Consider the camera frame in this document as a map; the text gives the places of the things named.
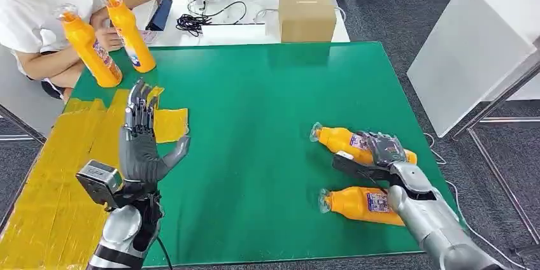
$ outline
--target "white cord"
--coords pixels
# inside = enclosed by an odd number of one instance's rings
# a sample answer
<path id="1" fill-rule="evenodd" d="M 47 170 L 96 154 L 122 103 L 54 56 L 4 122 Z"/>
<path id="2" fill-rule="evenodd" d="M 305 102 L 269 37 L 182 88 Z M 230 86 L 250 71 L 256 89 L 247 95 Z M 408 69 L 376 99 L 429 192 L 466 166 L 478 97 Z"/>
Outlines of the white cord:
<path id="1" fill-rule="evenodd" d="M 457 187 L 450 181 L 446 181 L 448 184 L 450 184 L 453 188 L 454 188 L 454 192 L 455 192 L 455 199 L 456 199 L 456 205 L 457 205 L 457 210 L 459 211 L 459 215 L 461 216 L 461 220 L 463 220 L 463 223 L 469 228 L 469 230 L 474 234 L 476 235 L 477 237 L 479 237 L 480 239 L 482 239 L 486 244 L 488 244 L 489 246 L 491 246 L 495 251 L 497 251 L 497 253 L 499 253 L 502 257 L 504 257 L 504 259 L 508 260 L 508 262 L 512 263 L 512 265 L 515 265 L 515 266 L 518 266 L 522 269 L 525 269 L 525 270 L 529 270 L 527 267 L 524 267 L 520 264 L 518 264 L 517 262 L 511 260 L 508 256 L 506 256 L 504 253 L 502 253 L 499 249 L 497 249 L 496 246 L 494 246 L 492 243 L 490 243 L 487 239 L 485 239 L 482 235 L 478 234 L 478 232 L 476 232 L 468 223 L 467 223 L 467 220 L 465 220 L 465 217 L 463 216 L 463 213 L 461 212 L 461 207 L 459 206 L 459 197 L 458 197 L 458 192 L 457 192 Z"/>
<path id="2" fill-rule="evenodd" d="M 343 9 L 341 9 L 340 7 L 337 7 L 337 6 L 334 7 L 334 9 L 339 10 L 339 12 L 341 12 L 341 15 L 343 16 L 343 22 L 345 22 L 347 20 L 347 13 L 345 13 L 345 11 Z M 262 9 L 262 10 L 259 10 L 259 12 L 257 12 L 257 14 L 255 14 L 255 17 L 253 18 L 253 23 L 258 24 L 259 17 L 265 17 L 266 12 L 268 12 L 268 11 L 274 12 L 274 11 L 278 11 L 278 10 L 277 9 Z"/>
<path id="3" fill-rule="evenodd" d="M 277 12 L 278 10 L 277 9 L 262 9 L 262 10 L 259 10 L 259 12 L 257 12 L 257 14 L 255 14 L 255 17 L 253 18 L 253 23 L 258 24 L 259 23 L 259 16 L 265 17 L 266 12 L 268 12 L 268 11 Z"/>
<path id="4" fill-rule="evenodd" d="M 345 23 L 345 21 L 347 20 L 347 13 L 345 13 L 345 11 L 338 6 L 334 7 L 334 9 L 338 9 L 341 12 L 341 15 L 343 16 L 343 22 Z"/>
<path id="5" fill-rule="evenodd" d="M 435 150 L 433 150 L 433 145 L 435 144 L 435 139 L 433 138 L 433 136 L 431 136 L 431 134 L 429 133 L 424 133 L 423 135 L 431 139 L 431 142 L 429 143 L 429 150 L 431 150 L 431 152 L 437 157 L 438 160 L 435 160 L 435 162 L 439 165 L 446 165 L 446 160 Z"/>

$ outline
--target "green table surface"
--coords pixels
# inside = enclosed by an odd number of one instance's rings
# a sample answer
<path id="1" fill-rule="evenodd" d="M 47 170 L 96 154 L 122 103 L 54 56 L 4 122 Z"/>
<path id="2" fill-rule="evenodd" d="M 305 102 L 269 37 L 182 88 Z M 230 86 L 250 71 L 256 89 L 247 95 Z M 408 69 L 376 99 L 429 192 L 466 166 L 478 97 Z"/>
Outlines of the green table surface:
<path id="1" fill-rule="evenodd" d="M 173 264 L 219 264 L 418 252 L 407 228 L 321 214 L 321 188 L 360 185 L 331 167 L 311 126 L 381 131 L 417 153 L 418 164 L 455 203 L 380 43 L 153 48 L 157 68 L 124 73 L 165 88 L 160 108 L 188 108 L 187 157 L 159 183 L 160 236 Z M 72 97 L 101 98 L 88 71 Z M 171 144 L 158 149 L 165 154 Z M 166 265 L 155 243 L 146 266 Z"/>

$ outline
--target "robotic arm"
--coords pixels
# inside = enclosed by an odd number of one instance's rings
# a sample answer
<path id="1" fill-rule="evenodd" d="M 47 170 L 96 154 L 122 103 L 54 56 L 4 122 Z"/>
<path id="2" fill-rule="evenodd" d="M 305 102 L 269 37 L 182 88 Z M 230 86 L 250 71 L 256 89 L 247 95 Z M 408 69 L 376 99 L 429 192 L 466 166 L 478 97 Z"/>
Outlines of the robotic arm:
<path id="1" fill-rule="evenodd" d="M 364 167 L 352 161 L 350 164 L 363 169 L 363 172 L 358 171 L 361 174 L 372 169 L 371 176 L 379 176 L 390 182 L 390 206 L 401 217 L 420 248 L 442 270 L 506 269 L 473 243 L 438 189 L 431 185 L 417 165 L 407 162 L 405 151 L 397 138 L 381 133 L 360 134 L 368 142 L 376 167 Z M 343 169 L 343 163 L 337 166 L 336 158 L 334 167 L 351 172 L 351 166 L 346 169 Z"/>
<path id="2" fill-rule="evenodd" d="M 161 210 L 157 183 L 184 158 L 188 136 L 182 136 L 165 157 L 159 157 L 153 131 L 157 98 L 146 101 L 151 88 L 142 79 L 129 94 L 125 125 L 120 129 L 120 170 L 91 160 L 76 174 L 97 204 L 110 212 L 87 269 L 140 269 L 159 234 Z"/>

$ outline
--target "black cable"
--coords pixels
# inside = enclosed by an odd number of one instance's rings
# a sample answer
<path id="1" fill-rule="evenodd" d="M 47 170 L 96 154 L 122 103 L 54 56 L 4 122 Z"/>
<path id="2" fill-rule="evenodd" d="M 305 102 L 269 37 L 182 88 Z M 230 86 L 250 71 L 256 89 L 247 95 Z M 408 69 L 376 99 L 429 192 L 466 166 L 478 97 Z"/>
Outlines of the black cable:
<path id="1" fill-rule="evenodd" d="M 178 30 L 187 31 L 194 37 L 200 35 L 203 25 L 210 25 L 210 18 L 183 14 L 176 20 L 176 28 Z"/>
<path id="2" fill-rule="evenodd" d="M 167 250 L 165 249 L 165 245 L 163 245 L 163 242 L 161 241 L 159 236 L 157 236 L 157 242 L 161 246 L 161 250 L 163 250 L 163 254 L 165 254 L 165 258 L 167 259 L 167 264 L 169 264 L 169 270 L 173 270 L 173 265 L 171 264 L 171 259 L 169 258 L 169 254 L 167 253 Z"/>
<path id="3" fill-rule="evenodd" d="M 189 2 L 188 5 L 187 5 L 187 8 L 188 8 L 189 12 L 191 12 L 191 13 L 193 13 L 195 15 L 198 15 L 198 17 L 195 17 L 193 15 L 189 15 L 189 14 L 183 14 L 181 17 L 176 19 L 176 28 L 178 30 L 187 31 L 192 36 L 195 36 L 195 37 L 198 37 L 201 34 L 201 32 L 203 31 L 203 26 L 204 25 L 236 25 L 248 13 L 248 7 L 247 7 L 246 3 L 244 3 L 243 1 L 235 1 L 235 2 L 227 5 L 225 8 L 221 9 L 220 11 L 214 13 L 214 14 L 205 15 L 205 14 L 197 13 L 197 12 L 194 12 L 194 11 L 191 10 L 190 6 L 194 1 L 197 1 L 197 0 L 192 0 L 191 2 Z M 235 21 L 234 23 L 231 23 L 231 24 L 212 24 L 212 22 L 211 22 L 212 17 L 220 14 L 221 12 L 225 11 L 227 8 L 230 8 L 231 6 L 234 6 L 235 4 L 242 4 L 244 6 L 244 13 L 242 14 L 242 16 L 237 21 Z"/>
<path id="4" fill-rule="evenodd" d="M 382 192 L 384 192 L 386 195 L 388 195 L 387 190 L 384 187 L 382 187 L 381 185 L 379 185 L 379 183 L 377 183 L 377 181 L 375 181 L 369 174 L 367 174 L 367 173 L 365 173 L 363 171 L 360 171 L 360 170 L 357 170 L 356 172 L 361 174 L 362 176 L 364 176 L 364 178 L 370 179 L 378 189 L 380 189 Z"/>

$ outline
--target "white t-shirt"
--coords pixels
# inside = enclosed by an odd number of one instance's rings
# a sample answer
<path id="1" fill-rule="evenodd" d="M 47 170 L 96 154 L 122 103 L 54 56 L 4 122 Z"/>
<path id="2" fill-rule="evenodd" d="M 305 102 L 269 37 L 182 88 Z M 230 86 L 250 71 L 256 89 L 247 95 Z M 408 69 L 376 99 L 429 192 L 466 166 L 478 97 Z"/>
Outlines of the white t-shirt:
<path id="1" fill-rule="evenodd" d="M 101 9 L 101 0 L 0 0 L 0 43 L 19 52 L 58 51 L 68 46 L 54 10 L 65 3 L 78 7 L 81 18 L 89 22 Z"/>

